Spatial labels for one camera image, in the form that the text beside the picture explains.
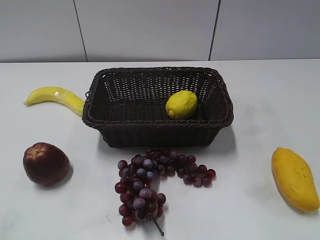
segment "yellow lemon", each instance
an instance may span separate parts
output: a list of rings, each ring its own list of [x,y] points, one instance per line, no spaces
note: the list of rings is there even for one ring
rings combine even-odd
[[[165,110],[173,120],[186,119],[194,114],[198,104],[197,96],[188,90],[173,94],[165,105]]]

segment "bunch of red grapes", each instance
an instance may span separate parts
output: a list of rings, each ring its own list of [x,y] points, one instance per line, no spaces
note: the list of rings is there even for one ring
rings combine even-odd
[[[186,156],[173,150],[150,149],[144,156],[134,156],[130,164],[121,160],[117,166],[121,180],[115,185],[115,191],[123,203],[119,213],[126,227],[138,220],[154,220],[162,216],[166,196],[151,189],[151,183],[157,177],[171,177],[177,172],[186,185],[193,184],[197,188],[210,187],[216,177],[213,169],[197,166],[194,155]]]

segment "table surface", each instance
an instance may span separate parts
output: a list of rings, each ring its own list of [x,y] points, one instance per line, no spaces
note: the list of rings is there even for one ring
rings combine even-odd
[[[126,229],[115,193],[117,162],[143,148],[110,148],[67,107],[23,102],[44,86],[85,98],[94,75],[111,67],[192,66],[219,71],[234,105],[234,121],[208,147],[178,149],[216,170],[211,188],[162,180],[167,197],[158,220]],[[271,171],[277,147],[300,154],[320,193],[320,59],[198,62],[2,63],[0,125],[1,240],[275,240],[319,239],[320,216],[300,214],[280,196]],[[48,142],[73,166],[65,184],[43,188],[23,168],[26,148]]]

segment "wicker basket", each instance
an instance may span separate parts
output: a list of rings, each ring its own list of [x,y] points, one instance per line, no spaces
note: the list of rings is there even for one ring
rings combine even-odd
[[[180,90],[195,93],[198,106],[189,119],[171,120],[166,102]],[[223,78],[202,67],[101,70],[86,93],[82,116],[110,147],[206,146],[233,119]]]

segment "banana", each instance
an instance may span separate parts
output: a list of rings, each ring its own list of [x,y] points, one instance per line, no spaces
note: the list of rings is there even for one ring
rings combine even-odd
[[[65,105],[80,116],[83,114],[85,105],[85,101],[72,91],[57,86],[45,86],[34,90],[30,93],[24,104],[30,106],[45,101],[52,101]]]

